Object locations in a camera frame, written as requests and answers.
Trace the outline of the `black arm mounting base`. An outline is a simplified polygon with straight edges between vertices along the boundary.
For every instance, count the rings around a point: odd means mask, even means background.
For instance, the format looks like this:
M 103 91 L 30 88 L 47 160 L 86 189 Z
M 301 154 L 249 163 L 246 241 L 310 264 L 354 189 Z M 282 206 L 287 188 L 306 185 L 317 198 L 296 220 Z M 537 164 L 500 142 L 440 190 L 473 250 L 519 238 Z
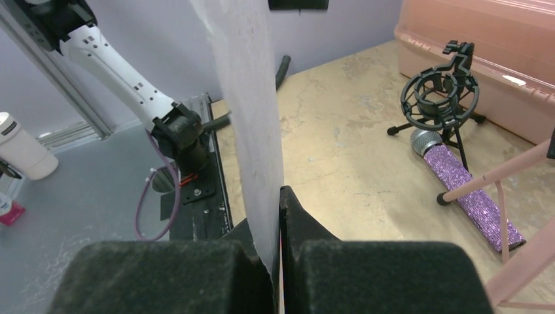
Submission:
M 170 230 L 170 240 L 220 239 L 233 229 L 218 152 L 210 152 L 210 163 L 198 178 L 180 188 L 181 202 Z

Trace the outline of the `sheet music page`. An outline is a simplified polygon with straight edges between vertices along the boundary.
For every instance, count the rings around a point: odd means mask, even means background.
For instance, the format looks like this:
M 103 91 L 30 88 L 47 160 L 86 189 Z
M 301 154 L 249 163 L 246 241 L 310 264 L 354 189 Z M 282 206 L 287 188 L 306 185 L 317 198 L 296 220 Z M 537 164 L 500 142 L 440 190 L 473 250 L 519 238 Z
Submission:
M 283 184 L 274 46 L 266 1 L 193 1 L 211 41 L 235 134 L 242 195 L 255 249 L 279 271 L 279 194 Z

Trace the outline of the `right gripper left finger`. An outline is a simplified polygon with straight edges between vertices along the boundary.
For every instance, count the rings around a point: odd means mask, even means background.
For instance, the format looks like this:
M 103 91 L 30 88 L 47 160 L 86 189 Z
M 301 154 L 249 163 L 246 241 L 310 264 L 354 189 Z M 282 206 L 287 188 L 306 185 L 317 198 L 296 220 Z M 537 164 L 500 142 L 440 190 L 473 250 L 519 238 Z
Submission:
M 274 313 L 249 225 L 203 241 L 105 241 L 67 267 L 49 313 Z

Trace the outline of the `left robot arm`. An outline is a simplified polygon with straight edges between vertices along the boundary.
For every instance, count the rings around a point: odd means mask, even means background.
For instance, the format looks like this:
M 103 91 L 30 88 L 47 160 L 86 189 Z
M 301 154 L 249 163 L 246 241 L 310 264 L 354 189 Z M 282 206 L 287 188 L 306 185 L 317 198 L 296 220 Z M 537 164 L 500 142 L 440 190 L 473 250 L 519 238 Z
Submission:
M 86 1 L 4 1 L 12 17 L 48 52 L 57 52 L 99 80 L 141 121 L 181 173 L 209 162 L 200 116 L 161 92 L 105 38 Z

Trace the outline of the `black microphone tripod stand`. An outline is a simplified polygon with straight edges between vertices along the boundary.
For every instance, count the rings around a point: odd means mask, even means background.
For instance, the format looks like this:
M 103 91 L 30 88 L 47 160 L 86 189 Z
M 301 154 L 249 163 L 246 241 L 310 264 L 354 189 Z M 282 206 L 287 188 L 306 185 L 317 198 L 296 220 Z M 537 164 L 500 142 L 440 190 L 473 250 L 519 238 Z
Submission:
M 486 121 L 475 112 L 480 96 L 478 81 L 471 73 L 474 43 L 448 42 L 442 52 L 452 55 L 444 65 L 437 65 L 414 75 L 403 87 L 401 111 L 407 123 L 387 129 L 388 135 L 414 127 L 440 133 L 440 142 L 459 150 L 461 161 L 468 169 L 460 128 L 466 121 Z

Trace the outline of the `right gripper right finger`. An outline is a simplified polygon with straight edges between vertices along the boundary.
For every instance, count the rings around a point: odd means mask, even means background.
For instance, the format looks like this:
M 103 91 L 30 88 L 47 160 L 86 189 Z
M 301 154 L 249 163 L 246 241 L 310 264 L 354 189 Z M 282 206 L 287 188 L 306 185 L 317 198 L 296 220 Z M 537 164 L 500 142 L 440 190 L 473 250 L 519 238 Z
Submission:
M 467 253 L 441 241 L 342 241 L 290 186 L 279 215 L 286 313 L 492 313 Z

